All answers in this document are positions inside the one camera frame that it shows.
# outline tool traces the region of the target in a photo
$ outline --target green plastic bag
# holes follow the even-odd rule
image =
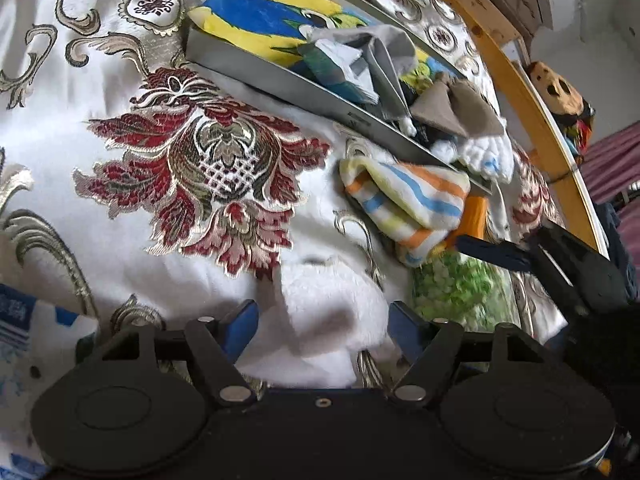
[[[470,332],[520,326],[508,271],[457,251],[444,251],[413,271],[412,308],[425,320],[444,318]]]

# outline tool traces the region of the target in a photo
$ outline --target orange stripe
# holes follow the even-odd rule
[[[421,228],[418,229],[414,234],[409,236],[407,239],[400,240],[398,244],[406,247],[407,249],[415,249],[416,247],[420,247],[420,244],[425,241],[431,235],[431,233],[433,233],[433,230]]]
[[[461,198],[462,200],[464,200],[466,197],[465,191],[460,186],[458,186],[457,184],[454,184],[453,182],[450,182],[449,180],[440,178],[439,176],[436,176],[433,173],[430,173],[429,171],[425,170],[420,166],[414,166],[413,164],[401,164],[401,166],[404,166],[409,171],[411,171],[415,176],[431,184],[438,191],[444,191],[444,192],[450,193],[453,196],[457,196]]]
[[[353,182],[351,182],[348,186],[344,186],[344,190],[352,195],[358,192],[362,188],[362,186],[366,182],[370,182],[370,180],[371,176],[369,175],[369,172],[367,170],[364,170],[360,172],[356,178],[353,179]]]

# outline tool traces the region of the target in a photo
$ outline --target striped cloth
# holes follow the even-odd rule
[[[420,266],[458,227],[470,189],[465,173],[366,156],[343,159],[340,177],[345,191],[396,242],[398,259],[409,267]]]

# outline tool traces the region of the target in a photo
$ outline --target metal screw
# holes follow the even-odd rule
[[[416,386],[415,384],[405,384],[404,386],[400,386],[394,393],[398,399],[408,400],[409,402],[419,402],[427,396],[425,389],[421,386]]]
[[[316,399],[316,406],[318,408],[328,408],[332,404],[331,399],[323,397],[322,399]]]
[[[220,398],[226,402],[245,402],[251,397],[251,390],[244,386],[226,386],[220,390]]]

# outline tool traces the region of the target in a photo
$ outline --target purple fabric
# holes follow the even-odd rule
[[[640,121],[590,146],[580,167],[591,199],[611,200],[640,180]],[[636,273],[640,270],[640,199],[618,211],[618,233],[631,254]]]
[[[640,180],[640,122],[590,146],[580,173],[597,203]]]

